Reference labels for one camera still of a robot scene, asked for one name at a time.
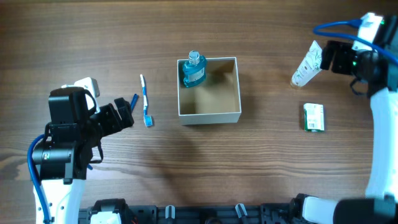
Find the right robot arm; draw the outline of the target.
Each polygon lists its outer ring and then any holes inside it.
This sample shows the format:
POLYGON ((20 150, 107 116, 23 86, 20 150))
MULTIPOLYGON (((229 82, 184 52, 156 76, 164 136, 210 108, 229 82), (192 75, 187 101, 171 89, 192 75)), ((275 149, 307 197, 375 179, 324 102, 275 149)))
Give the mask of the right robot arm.
POLYGON ((304 86, 320 70, 352 75, 368 84, 374 121, 373 164, 365 198, 339 202, 299 194, 288 221, 294 223, 397 223, 397 59, 390 42, 313 42, 292 81, 304 86))

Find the green white soap bar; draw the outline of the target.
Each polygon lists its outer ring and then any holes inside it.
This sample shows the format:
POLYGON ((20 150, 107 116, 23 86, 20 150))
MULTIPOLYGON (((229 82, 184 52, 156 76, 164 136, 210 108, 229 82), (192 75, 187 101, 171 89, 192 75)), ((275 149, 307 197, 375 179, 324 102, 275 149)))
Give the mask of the green white soap bar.
POLYGON ((304 109, 304 130, 308 132, 324 132, 324 109, 323 105, 306 103, 304 109))

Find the blue mouthwash bottle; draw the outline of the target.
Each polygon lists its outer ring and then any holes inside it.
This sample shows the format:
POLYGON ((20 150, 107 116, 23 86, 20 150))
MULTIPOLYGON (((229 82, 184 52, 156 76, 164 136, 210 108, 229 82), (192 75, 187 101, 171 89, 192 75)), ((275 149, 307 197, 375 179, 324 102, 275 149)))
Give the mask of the blue mouthwash bottle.
POLYGON ((191 88, 201 84, 206 78, 207 60, 198 51, 192 50, 188 54, 188 60, 183 64, 183 84, 191 88))

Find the white lotion tube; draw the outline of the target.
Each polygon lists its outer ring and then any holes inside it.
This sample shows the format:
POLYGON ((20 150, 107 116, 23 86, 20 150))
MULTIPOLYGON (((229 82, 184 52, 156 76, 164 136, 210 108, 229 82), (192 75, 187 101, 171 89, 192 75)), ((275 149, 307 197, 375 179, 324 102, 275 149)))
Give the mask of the white lotion tube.
POLYGON ((320 71, 322 63, 322 48, 318 42, 314 40, 304 56, 301 64, 298 66, 292 75, 290 85, 295 88, 305 86, 312 78, 314 78, 320 71))

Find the blue disposable razor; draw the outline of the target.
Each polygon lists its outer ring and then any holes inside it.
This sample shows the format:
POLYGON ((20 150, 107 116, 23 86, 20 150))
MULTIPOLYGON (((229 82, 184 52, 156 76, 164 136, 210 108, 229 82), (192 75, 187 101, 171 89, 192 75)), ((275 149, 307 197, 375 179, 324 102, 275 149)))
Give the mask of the blue disposable razor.
POLYGON ((132 97, 132 100, 130 102, 130 112, 132 112, 134 110, 134 107, 137 103, 139 95, 138 94, 134 94, 134 96, 132 97))

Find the blue white toothbrush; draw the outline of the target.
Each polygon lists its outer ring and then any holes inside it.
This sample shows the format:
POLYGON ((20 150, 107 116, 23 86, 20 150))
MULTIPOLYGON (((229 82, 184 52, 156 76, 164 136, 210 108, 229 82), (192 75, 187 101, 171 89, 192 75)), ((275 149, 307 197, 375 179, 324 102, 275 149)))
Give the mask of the blue white toothbrush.
POLYGON ((153 126, 153 119, 152 116, 148 115, 147 109, 148 109, 148 100, 147 100, 147 89, 146 89, 146 81, 143 76, 143 74, 140 74, 140 81, 141 81, 141 86, 142 86, 142 94, 143 94, 143 120, 145 126, 151 127, 153 126))

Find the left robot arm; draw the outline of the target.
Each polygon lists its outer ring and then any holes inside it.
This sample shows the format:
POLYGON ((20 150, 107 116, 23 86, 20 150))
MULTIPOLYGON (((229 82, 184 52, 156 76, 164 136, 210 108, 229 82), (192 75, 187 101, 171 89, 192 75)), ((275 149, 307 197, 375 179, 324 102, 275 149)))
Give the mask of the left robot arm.
POLYGON ((93 148, 103 154, 103 137, 134 124, 131 107, 124 98, 92 107, 89 90, 66 87, 51 91, 51 120, 43 134, 33 140, 27 153, 30 178, 34 185, 37 223, 77 223, 86 173, 94 159, 93 148))

